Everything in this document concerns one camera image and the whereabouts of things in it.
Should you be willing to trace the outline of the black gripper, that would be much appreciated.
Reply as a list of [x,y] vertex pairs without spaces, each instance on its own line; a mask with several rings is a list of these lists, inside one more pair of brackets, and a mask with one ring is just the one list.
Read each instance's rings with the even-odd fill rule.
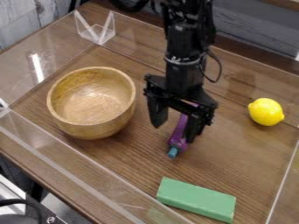
[[168,119],[168,109],[188,116],[184,137],[194,142],[206,125],[211,125],[218,103],[203,88],[207,58],[191,63],[166,63],[166,76],[144,76],[144,96],[151,124],[159,128]]

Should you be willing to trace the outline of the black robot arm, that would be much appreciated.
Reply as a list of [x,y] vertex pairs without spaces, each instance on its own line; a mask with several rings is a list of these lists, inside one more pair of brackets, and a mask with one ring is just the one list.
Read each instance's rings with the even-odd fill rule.
[[144,77],[150,120],[160,127],[168,119],[168,110],[179,111],[187,116],[182,137],[191,143],[211,125],[218,108],[218,102],[203,88],[215,39],[212,0],[164,0],[162,12],[166,75]]

